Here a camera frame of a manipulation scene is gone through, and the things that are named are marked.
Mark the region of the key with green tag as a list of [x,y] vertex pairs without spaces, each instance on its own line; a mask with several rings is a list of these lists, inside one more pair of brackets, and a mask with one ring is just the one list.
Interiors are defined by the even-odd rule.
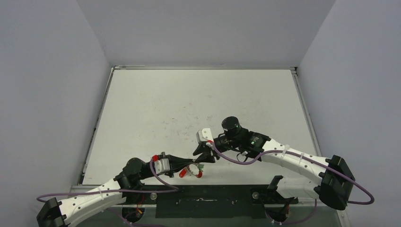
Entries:
[[203,172],[204,165],[198,163],[198,164],[197,164],[197,168],[199,169],[199,171]]

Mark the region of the metal keyring with red grip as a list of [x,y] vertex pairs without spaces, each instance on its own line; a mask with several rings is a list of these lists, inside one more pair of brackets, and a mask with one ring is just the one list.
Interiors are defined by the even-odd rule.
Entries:
[[203,172],[199,171],[199,169],[197,168],[197,163],[190,164],[187,167],[185,167],[185,169],[187,169],[187,175],[188,176],[194,176],[196,178],[202,178],[203,177]]

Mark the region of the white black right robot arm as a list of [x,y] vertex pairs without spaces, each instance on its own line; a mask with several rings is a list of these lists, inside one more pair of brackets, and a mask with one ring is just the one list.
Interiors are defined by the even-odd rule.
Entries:
[[197,162],[211,162],[226,151],[236,151],[250,158],[243,165],[257,161],[273,163],[301,175],[300,178],[276,176],[267,196],[274,203],[287,198],[318,199],[335,210],[344,210],[355,180],[345,160],[339,156],[319,157],[301,152],[271,137],[242,127],[238,118],[227,117],[222,122],[223,133],[214,137],[210,128],[196,133],[198,147],[193,155]]

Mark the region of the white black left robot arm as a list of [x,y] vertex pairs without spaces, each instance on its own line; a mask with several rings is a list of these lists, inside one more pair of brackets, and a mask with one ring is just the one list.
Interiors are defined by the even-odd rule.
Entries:
[[177,192],[176,186],[164,183],[167,190],[144,190],[142,180],[160,175],[173,177],[194,159],[172,155],[155,155],[149,162],[131,158],[122,171],[111,180],[83,193],[69,193],[68,198],[58,200],[58,194],[38,196],[43,206],[36,216],[40,227],[75,227],[87,218],[118,204],[134,204],[141,195]]

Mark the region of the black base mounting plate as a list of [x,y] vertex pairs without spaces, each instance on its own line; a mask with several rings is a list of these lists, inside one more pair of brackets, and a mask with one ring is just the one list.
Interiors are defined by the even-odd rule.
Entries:
[[179,191],[158,193],[166,190],[162,185],[148,185],[156,199],[148,193],[125,192],[126,205],[155,205],[156,218],[265,218],[265,205],[273,212],[284,215],[285,206],[297,204],[298,198],[281,196],[276,188],[263,185],[180,185]]

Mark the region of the aluminium table frame rail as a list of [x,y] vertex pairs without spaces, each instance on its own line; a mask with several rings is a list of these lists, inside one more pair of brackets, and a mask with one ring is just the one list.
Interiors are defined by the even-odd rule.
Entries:
[[298,93],[298,97],[299,97],[302,109],[303,109],[303,113],[304,113],[304,116],[305,116],[305,119],[306,119],[306,124],[308,126],[310,136],[312,138],[312,143],[313,143],[314,149],[315,149],[317,155],[322,156],[321,149],[320,149],[320,146],[319,146],[319,142],[318,142],[315,130],[314,130],[313,122],[311,120],[310,113],[309,113],[309,111],[307,109],[307,105],[306,105],[306,102],[305,102],[305,99],[304,99],[304,95],[303,95],[303,92],[302,92],[302,89],[301,89],[301,85],[299,83],[297,67],[290,67],[290,71],[291,71],[291,74],[292,74],[292,78],[293,78],[293,81],[294,81],[294,84],[295,84],[295,87],[296,87],[296,90],[297,90],[297,93]]

